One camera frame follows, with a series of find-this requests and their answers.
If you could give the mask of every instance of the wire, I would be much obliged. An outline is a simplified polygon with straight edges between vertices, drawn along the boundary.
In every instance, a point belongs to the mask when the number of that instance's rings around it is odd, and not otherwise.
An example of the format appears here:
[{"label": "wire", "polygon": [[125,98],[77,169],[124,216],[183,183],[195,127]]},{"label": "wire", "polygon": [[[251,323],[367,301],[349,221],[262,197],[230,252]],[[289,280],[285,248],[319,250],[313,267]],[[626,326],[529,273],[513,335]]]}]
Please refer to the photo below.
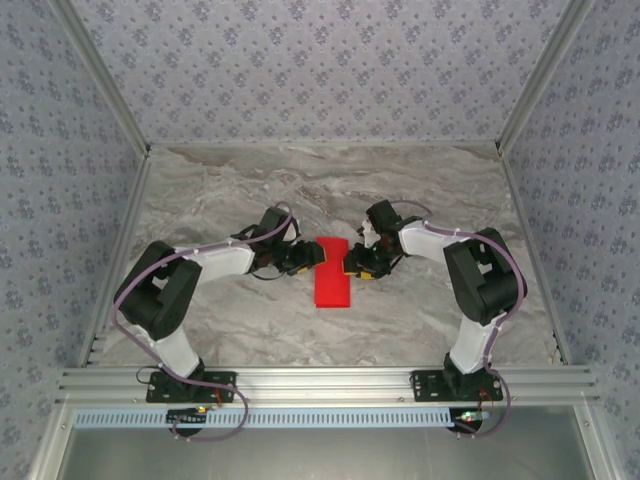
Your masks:
[{"label": "wire", "polygon": [[140,367],[138,369],[138,371],[136,372],[136,380],[138,381],[138,383],[141,383],[142,385],[149,385],[151,382],[143,382],[142,380],[140,380],[140,372],[142,370],[144,370],[145,368],[153,368],[155,370],[159,370],[157,365],[146,365],[144,367]]},{"label": "wire", "polygon": [[264,282],[270,282],[271,280],[277,280],[279,278],[282,278],[282,276],[285,274],[286,272],[282,272],[280,275],[278,275],[277,277],[261,277],[260,275],[257,275],[255,272],[251,272],[251,275],[253,275],[254,277],[256,277],[258,280],[262,280]]},{"label": "wire", "polygon": [[109,316],[111,317],[111,323],[113,324],[113,326],[116,327],[125,336],[127,336],[133,343],[135,343],[138,347],[140,347],[144,352],[146,352],[147,355],[149,355],[154,360],[154,362],[156,362],[158,364],[158,366],[160,368],[162,368],[162,370],[167,375],[169,375],[170,377],[174,378],[175,380],[178,380],[179,382],[187,383],[189,385],[197,385],[197,386],[200,386],[200,387],[219,388],[221,390],[226,390],[228,392],[231,392],[231,393],[234,393],[235,395],[237,395],[238,398],[240,399],[240,401],[242,401],[242,405],[244,407],[244,414],[242,416],[242,419],[240,420],[240,423],[238,423],[238,425],[234,429],[232,429],[231,431],[229,431],[229,432],[227,432],[227,433],[225,433],[223,435],[219,435],[219,436],[194,437],[194,438],[189,437],[188,439],[187,439],[187,437],[183,437],[183,436],[177,435],[178,439],[188,440],[190,442],[220,442],[220,441],[226,440],[228,438],[231,438],[231,437],[237,435],[238,433],[240,433],[240,431],[242,430],[242,427],[244,426],[244,424],[247,422],[247,419],[249,418],[249,401],[242,394],[242,392],[240,390],[238,390],[234,386],[226,385],[226,384],[222,384],[222,383],[203,382],[203,381],[200,381],[200,380],[192,380],[190,378],[183,377],[182,375],[179,375],[178,373],[173,371],[170,366],[163,364],[162,359],[158,355],[156,355],[156,353],[149,346],[145,345],[141,340],[136,338],[135,335],[133,335],[131,332],[129,332],[118,321],[118,310],[120,309],[120,306],[122,305],[124,300],[127,298],[127,296],[133,291],[133,289],[136,288],[138,286],[138,284],[140,284],[140,282],[142,282],[145,278],[147,278],[147,276],[149,274],[151,274],[152,272],[154,272],[155,270],[157,270],[157,269],[159,269],[161,267],[164,267],[164,266],[168,265],[170,262],[172,262],[172,261],[174,261],[174,260],[176,260],[178,258],[186,257],[186,256],[192,255],[192,254],[197,253],[197,252],[211,252],[211,251],[219,250],[219,249],[222,249],[222,248],[227,248],[229,246],[250,245],[252,243],[261,242],[263,240],[266,240],[267,238],[270,238],[270,237],[272,237],[274,235],[277,235],[282,230],[287,228],[289,226],[289,224],[291,223],[291,220],[293,219],[293,211],[291,210],[291,207],[287,203],[278,202],[276,204],[276,207],[278,207],[278,206],[283,206],[286,209],[286,211],[288,212],[288,215],[287,215],[287,218],[285,219],[285,221],[280,226],[274,228],[272,231],[267,232],[264,235],[260,235],[260,236],[258,236],[256,238],[245,239],[245,240],[228,240],[226,242],[213,243],[213,244],[210,244],[210,245],[205,245],[205,246],[202,246],[202,247],[187,249],[187,250],[183,250],[183,251],[180,251],[180,252],[173,253],[173,254],[171,254],[171,255],[169,255],[169,256],[161,259],[161,260],[158,260],[157,262],[153,263],[152,265],[150,265],[147,268],[145,268],[142,272],[140,272],[140,274],[137,277],[135,277],[131,281],[131,283],[129,283],[129,285],[127,285],[125,287],[125,289],[120,293],[120,295],[118,295],[118,298],[116,298],[115,301],[113,302],[113,305],[111,307],[111,311],[109,312]]},{"label": "wire", "polygon": [[438,233],[440,235],[446,235],[449,237],[461,237],[462,239],[473,238],[474,240],[478,240],[484,243],[485,245],[488,245],[493,250],[498,252],[505,259],[505,261],[511,267],[511,270],[513,271],[514,276],[516,277],[516,284],[518,286],[518,296],[516,298],[516,303],[513,305],[513,307],[511,307],[511,310],[509,310],[503,317],[496,320],[494,329],[491,332],[491,335],[487,340],[487,344],[485,346],[484,352],[482,353],[482,356],[484,357],[483,358],[484,369],[487,371],[487,373],[496,377],[498,381],[502,384],[502,387],[504,388],[505,399],[507,402],[505,413],[500,419],[500,421],[488,432],[478,433],[476,430],[469,427],[468,425],[465,425],[462,422],[454,422],[460,428],[463,428],[469,432],[469,434],[465,434],[467,436],[481,438],[481,437],[487,437],[489,435],[493,435],[494,433],[502,429],[502,427],[505,424],[505,421],[509,417],[509,413],[511,411],[511,391],[509,390],[509,385],[507,385],[507,382],[505,382],[500,372],[492,369],[491,366],[489,365],[489,357],[491,355],[491,349],[493,348],[493,344],[495,343],[496,338],[498,337],[498,331],[500,327],[504,322],[506,322],[508,319],[510,319],[516,314],[516,312],[520,309],[520,306],[522,305],[522,301],[524,300],[524,279],[522,277],[522,272],[520,272],[520,269],[518,268],[518,264],[513,259],[513,257],[504,248],[502,248],[500,245],[498,245],[496,242],[494,242],[490,238],[487,238],[483,235],[478,235],[477,233],[464,232],[458,229],[450,230],[447,228],[440,228],[440,227],[435,227],[433,225],[430,225],[429,217],[431,217],[432,212],[431,210],[429,210],[429,208],[427,208],[425,205],[419,202],[414,202],[413,200],[396,200],[391,203],[407,203],[409,205],[415,205],[425,210],[427,214],[425,214],[425,216],[422,218],[422,225],[424,226],[425,229],[429,230],[430,232]]}]

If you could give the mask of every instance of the gray marble tabletop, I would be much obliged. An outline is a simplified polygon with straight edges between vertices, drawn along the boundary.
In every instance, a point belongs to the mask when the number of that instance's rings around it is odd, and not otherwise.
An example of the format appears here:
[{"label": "gray marble tabletop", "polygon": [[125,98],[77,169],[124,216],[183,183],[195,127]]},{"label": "gray marble tabletop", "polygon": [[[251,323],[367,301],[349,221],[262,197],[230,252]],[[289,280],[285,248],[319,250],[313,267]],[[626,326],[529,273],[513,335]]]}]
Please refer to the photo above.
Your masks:
[{"label": "gray marble tabletop", "polygon": [[[504,326],[494,361],[557,361],[495,148],[188,146],[154,149],[150,161],[132,261],[156,239],[183,247],[223,240],[278,200],[292,205],[305,238],[351,243],[373,203],[417,200],[431,208],[435,224],[497,228],[528,281],[529,295]],[[201,285],[184,322],[190,341],[207,365],[229,366],[438,365],[455,341],[461,312],[444,265],[408,258],[379,281],[352,279],[349,309],[316,309],[313,283],[313,274],[272,282],[243,275]],[[148,362],[110,332],[103,365]]]}]

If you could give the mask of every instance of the floral wallpaper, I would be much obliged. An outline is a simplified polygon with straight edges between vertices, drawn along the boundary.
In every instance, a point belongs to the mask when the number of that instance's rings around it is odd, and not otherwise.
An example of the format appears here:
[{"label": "floral wallpaper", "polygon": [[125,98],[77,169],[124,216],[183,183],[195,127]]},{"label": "floral wallpaper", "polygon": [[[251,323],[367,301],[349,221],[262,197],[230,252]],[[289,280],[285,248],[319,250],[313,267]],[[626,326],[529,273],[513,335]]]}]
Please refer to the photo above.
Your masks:
[{"label": "floral wallpaper", "polygon": [[46,0],[0,8],[0,479],[75,364],[138,160]]},{"label": "floral wallpaper", "polygon": [[597,0],[509,153],[576,363],[640,478],[640,4]]},{"label": "floral wallpaper", "polygon": [[567,0],[73,0],[146,138],[486,140]]}]

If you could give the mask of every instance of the red rectangular block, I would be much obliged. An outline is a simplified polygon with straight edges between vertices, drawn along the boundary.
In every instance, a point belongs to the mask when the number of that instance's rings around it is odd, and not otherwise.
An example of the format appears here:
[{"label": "red rectangular block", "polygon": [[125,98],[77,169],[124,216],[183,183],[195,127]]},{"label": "red rectangular block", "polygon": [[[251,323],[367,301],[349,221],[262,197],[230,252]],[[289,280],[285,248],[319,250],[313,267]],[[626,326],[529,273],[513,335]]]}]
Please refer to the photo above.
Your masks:
[{"label": "red rectangular block", "polygon": [[324,248],[325,262],[315,267],[316,308],[348,308],[351,306],[350,277],[344,274],[342,261],[349,252],[346,238],[318,237]]}]

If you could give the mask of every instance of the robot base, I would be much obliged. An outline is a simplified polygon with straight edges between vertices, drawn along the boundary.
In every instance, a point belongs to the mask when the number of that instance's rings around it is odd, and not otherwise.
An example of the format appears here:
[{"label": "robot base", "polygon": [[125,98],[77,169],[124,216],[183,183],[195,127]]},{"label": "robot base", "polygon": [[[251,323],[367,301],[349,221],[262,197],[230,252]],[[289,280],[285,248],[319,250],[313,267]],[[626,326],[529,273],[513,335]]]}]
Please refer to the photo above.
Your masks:
[{"label": "robot base", "polygon": [[483,391],[493,401],[503,399],[502,385],[484,368],[463,375],[455,368],[448,354],[444,365],[444,370],[415,370],[411,373],[413,398],[416,402],[486,401]]},{"label": "robot base", "polygon": [[[193,374],[189,378],[203,382],[222,383],[224,385],[236,385],[235,372],[199,372],[196,377]],[[154,372],[149,378],[147,388],[147,403],[197,403],[209,405],[212,403],[233,402],[233,392],[219,389],[188,385],[174,380],[164,372]]]}]

